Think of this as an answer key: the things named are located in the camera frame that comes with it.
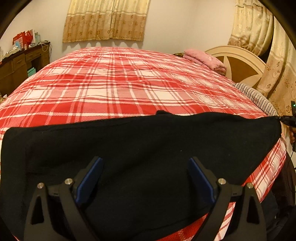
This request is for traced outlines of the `dark wooden desk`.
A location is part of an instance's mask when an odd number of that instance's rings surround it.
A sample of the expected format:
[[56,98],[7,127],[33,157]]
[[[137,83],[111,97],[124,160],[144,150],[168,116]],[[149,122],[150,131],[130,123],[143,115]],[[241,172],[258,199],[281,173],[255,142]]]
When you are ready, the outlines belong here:
[[4,58],[0,68],[1,95],[10,95],[29,76],[32,68],[40,71],[50,63],[51,43],[44,41],[27,50],[18,51]]

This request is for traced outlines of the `beige window curtain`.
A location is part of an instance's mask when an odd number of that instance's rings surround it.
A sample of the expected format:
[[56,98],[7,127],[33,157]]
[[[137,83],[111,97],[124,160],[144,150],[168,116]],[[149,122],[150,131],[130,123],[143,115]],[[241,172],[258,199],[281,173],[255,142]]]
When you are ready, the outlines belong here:
[[63,43],[109,39],[141,42],[150,1],[71,1]]

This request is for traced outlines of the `pink folded blanket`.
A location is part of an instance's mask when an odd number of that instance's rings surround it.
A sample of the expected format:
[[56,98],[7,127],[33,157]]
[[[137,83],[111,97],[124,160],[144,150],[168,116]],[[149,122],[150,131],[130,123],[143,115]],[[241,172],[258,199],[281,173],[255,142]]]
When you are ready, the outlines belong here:
[[183,57],[199,65],[205,65],[222,76],[226,75],[226,66],[219,59],[206,52],[195,49],[187,49],[184,51]]

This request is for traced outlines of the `striped pillow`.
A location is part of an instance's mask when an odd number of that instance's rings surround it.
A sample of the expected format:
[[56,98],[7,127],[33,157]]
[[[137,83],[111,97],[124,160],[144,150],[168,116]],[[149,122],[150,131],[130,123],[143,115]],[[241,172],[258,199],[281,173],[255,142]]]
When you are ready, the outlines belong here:
[[246,97],[248,97],[267,116],[278,116],[278,112],[274,106],[256,89],[244,83],[234,83],[233,86],[241,91]]

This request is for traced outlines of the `red plaid bed cover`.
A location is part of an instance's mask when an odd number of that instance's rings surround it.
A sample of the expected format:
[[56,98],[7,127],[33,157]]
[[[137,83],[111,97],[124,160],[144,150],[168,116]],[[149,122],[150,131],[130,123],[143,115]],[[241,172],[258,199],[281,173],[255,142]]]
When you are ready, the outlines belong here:
[[208,67],[154,51],[91,47],[26,79],[1,104],[1,134],[12,127],[205,112],[260,118],[265,113]]

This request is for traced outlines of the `cream wooden headboard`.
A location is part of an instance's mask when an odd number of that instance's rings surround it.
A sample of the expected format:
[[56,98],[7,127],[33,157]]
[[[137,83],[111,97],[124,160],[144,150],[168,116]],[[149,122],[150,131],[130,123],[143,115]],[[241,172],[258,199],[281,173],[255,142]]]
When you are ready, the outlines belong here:
[[218,46],[206,53],[216,57],[226,66],[226,77],[235,83],[256,88],[262,78],[266,63],[252,52],[237,46]]

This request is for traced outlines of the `beige side curtain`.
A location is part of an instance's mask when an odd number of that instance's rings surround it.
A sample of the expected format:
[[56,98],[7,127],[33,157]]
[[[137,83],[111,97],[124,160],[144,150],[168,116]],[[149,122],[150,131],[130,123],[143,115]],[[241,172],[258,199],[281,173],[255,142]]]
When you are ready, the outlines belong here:
[[287,33],[259,1],[236,1],[229,45],[256,56],[268,54],[266,66],[256,85],[280,115],[292,115],[295,101],[295,48]]

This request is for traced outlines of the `teal box in desk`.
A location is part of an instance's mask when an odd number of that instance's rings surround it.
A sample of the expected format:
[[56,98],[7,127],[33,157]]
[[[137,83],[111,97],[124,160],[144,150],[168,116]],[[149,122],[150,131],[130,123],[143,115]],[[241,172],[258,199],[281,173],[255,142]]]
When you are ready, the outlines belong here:
[[27,74],[28,74],[28,77],[30,77],[30,76],[36,74],[36,68],[32,67],[31,69],[29,69],[29,70],[27,71]]

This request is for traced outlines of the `black pants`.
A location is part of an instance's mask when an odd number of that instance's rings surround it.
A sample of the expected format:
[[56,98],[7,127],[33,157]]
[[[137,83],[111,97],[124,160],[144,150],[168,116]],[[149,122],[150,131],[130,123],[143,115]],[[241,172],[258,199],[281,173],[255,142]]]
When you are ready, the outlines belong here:
[[99,178],[78,210],[95,240],[158,240],[210,211],[193,182],[190,158],[197,157],[217,178],[244,186],[280,136],[277,117],[163,111],[10,128],[1,148],[1,240],[24,240],[39,183],[74,178],[94,157],[102,158]]

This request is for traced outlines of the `red gift bag on desk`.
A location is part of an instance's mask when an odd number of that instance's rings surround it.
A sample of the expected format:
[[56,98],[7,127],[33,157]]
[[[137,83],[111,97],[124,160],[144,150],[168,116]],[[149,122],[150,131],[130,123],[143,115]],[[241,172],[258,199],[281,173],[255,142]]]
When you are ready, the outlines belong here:
[[28,49],[29,45],[32,44],[34,39],[33,30],[23,31],[13,37],[13,44],[18,42],[21,49]]

